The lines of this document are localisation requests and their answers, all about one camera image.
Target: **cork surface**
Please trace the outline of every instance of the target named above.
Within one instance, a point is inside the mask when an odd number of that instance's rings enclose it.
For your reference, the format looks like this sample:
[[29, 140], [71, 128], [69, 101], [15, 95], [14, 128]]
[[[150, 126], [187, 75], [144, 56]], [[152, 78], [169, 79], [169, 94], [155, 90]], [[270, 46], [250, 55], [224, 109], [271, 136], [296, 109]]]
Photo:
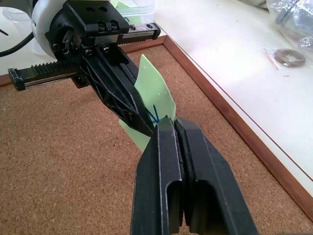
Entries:
[[[260, 234], [313, 232], [165, 47], [131, 53], [137, 65], [142, 53], [167, 82], [177, 115], [195, 121], [229, 162]], [[129, 234], [140, 156], [90, 87], [1, 87], [0, 234]]]

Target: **black cable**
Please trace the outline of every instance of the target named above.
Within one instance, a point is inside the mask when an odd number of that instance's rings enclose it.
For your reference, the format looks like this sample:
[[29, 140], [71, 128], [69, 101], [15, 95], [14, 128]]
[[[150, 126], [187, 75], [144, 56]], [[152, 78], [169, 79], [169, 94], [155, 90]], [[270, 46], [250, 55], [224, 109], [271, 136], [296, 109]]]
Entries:
[[34, 38], [34, 34], [31, 32], [23, 41], [21, 41], [16, 46], [12, 47], [9, 50], [5, 50], [0, 52], [0, 57], [4, 57], [10, 54], [13, 54], [14, 52], [18, 51], [22, 47], [24, 47], [27, 43], [29, 43]]

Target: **metal washer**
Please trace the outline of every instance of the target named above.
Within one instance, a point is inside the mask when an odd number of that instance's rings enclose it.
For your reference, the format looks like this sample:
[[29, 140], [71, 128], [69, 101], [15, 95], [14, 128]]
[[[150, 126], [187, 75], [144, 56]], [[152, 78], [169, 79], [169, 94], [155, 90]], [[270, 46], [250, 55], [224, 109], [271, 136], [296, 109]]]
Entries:
[[274, 56], [279, 63], [287, 67], [300, 67], [306, 62], [306, 58], [296, 50], [280, 49], [275, 52]]

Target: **wooden frame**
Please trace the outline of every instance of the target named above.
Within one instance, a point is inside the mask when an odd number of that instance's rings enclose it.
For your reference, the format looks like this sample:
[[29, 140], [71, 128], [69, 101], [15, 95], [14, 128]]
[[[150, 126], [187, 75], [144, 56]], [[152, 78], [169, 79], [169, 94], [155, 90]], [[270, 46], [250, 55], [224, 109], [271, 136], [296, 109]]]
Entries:
[[[294, 176], [285, 168], [285, 166], [276, 158], [271, 150], [262, 142], [254, 131], [246, 124], [231, 105], [222, 97], [206, 77], [189, 60], [184, 52], [168, 36], [161, 36], [157, 40], [145, 41], [136, 44], [122, 46], [126, 53], [164, 45], [180, 65], [186, 70], [189, 76], [206, 94], [215, 107], [221, 112], [224, 118], [236, 130], [240, 137], [246, 142], [249, 148], [254, 152], [258, 159], [284, 188], [289, 196], [295, 201], [305, 215], [313, 222], [313, 198], [294, 178]], [[11, 84], [7, 74], [0, 76], [0, 86]]]

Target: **white desk surface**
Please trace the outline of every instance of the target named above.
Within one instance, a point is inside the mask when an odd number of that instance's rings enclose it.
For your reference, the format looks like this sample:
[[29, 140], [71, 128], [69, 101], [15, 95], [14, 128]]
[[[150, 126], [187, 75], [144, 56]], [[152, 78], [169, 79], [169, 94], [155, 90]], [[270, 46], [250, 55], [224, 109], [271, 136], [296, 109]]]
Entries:
[[269, 63], [263, 49], [290, 47], [269, 12], [237, 0], [157, 6], [155, 22], [313, 195], [313, 69]]

